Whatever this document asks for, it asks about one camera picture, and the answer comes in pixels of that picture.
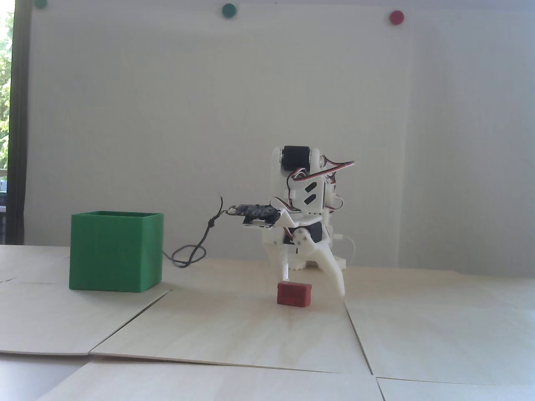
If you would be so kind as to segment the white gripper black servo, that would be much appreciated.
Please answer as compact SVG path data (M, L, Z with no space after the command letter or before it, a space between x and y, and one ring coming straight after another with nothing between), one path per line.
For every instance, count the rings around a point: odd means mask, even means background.
M280 281L289 281L288 249L284 243L296 246L296 259L300 262L315 262L328 277L339 296L345 296L342 270L334 257L330 242L331 237L321 217L292 219L280 217L271 228L262 233L262 242L269 258L271 269L278 273Z

